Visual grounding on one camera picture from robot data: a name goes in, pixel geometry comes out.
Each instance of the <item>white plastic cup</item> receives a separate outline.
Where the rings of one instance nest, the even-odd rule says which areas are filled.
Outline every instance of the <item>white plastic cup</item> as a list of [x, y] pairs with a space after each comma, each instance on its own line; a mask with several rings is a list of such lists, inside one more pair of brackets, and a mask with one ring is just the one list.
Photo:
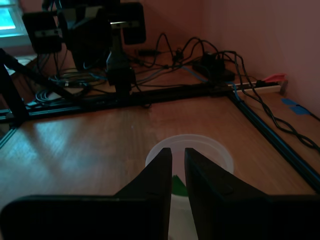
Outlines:
[[[172, 175], [178, 175], [186, 185], [185, 148], [193, 148], [229, 173], [234, 173], [234, 161], [219, 142], [201, 135], [182, 134], [169, 137], [155, 145], [145, 160], [147, 166], [163, 148], [171, 148]], [[198, 239], [189, 198], [171, 194], [169, 236], [171, 240]]]

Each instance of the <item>window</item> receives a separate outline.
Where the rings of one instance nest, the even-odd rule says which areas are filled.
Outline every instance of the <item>window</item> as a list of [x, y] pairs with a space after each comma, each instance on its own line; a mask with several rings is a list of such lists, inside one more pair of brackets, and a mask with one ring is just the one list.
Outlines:
[[18, 0], [0, 0], [0, 48], [29, 43]]

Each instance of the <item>green object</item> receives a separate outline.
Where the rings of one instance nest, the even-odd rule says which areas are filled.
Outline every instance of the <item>green object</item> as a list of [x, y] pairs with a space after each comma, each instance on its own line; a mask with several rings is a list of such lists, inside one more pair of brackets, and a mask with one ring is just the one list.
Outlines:
[[172, 176], [172, 194], [188, 197], [187, 188], [177, 175]]

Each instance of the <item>wooden tabletop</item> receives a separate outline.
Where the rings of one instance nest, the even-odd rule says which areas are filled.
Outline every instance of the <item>wooden tabletop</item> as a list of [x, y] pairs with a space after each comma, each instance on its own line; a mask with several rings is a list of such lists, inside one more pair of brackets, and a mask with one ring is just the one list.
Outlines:
[[[320, 144], [320, 122], [293, 113], [278, 93], [262, 98], [275, 116]], [[243, 99], [320, 172], [315, 150], [278, 131], [258, 103]], [[144, 169], [155, 144], [180, 134], [219, 141], [233, 157], [234, 175], [267, 194], [314, 193], [227, 97], [197, 97], [150, 109], [136, 106], [25, 122], [0, 149], [0, 209], [33, 194], [113, 195]]]

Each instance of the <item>power adapter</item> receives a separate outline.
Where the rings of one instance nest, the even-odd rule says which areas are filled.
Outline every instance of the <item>power adapter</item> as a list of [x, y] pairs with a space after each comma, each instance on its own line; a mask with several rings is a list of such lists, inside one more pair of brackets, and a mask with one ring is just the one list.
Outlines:
[[235, 73], [226, 69], [224, 59], [216, 53], [205, 52], [200, 61], [192, 63], [192, 69], [212, 82], [235, 80]]

